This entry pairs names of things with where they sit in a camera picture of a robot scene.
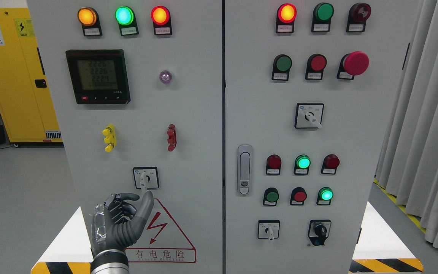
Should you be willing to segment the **grey black robot hand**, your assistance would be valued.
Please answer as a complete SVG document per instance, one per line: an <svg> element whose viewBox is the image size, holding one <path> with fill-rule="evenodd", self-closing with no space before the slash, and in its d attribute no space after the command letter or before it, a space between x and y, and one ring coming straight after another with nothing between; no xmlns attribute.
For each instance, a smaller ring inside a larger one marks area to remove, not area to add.
<svg viewBox="0 0 438 274"><path fill-rule="evenodd" d="M106 250L120 250L135 244L141 237L154 206L154 196L146 191L111 194L95 207L92 223L92 253L97 257Z"/></svg>

